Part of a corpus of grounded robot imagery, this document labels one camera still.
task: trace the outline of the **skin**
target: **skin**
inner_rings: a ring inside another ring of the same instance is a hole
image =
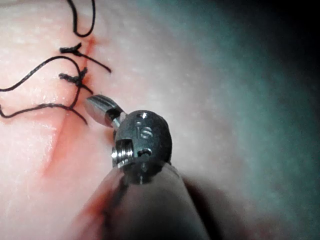
[[[112,69],[67,55],[88,67],[83,82],[127,113],[167,120],[172,164],[226,239],[317,239],[320,88],[297,35],[255,7],[155,2],[97,0],[86,38],[73,34],[66,1],[1,3],[0,88],[82,42],[80,52]],[[92,7],[75,4],[85,33]],[[70,104],[76,87],[59,73],[76,70],[56,60],[0,92],[3,112]],[[1,239],[97,239],[114,176],[106,177],[113,130],[86,114],[89,95],[82,90],[75,108],[88,125],[58,108],[0,118]]]

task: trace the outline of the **printed number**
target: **printed number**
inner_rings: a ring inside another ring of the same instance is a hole
[[[148,126],[141,127],[141,122],[136,123],[136,138],[151,139],[153,137],[152,129]]]

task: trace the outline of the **metal instrument tip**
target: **metal instrument tip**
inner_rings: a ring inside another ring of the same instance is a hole
[[[127,115],[115,101],[101,94],[88,97],[84,107],[96,122],[115,130],[118,130]]]

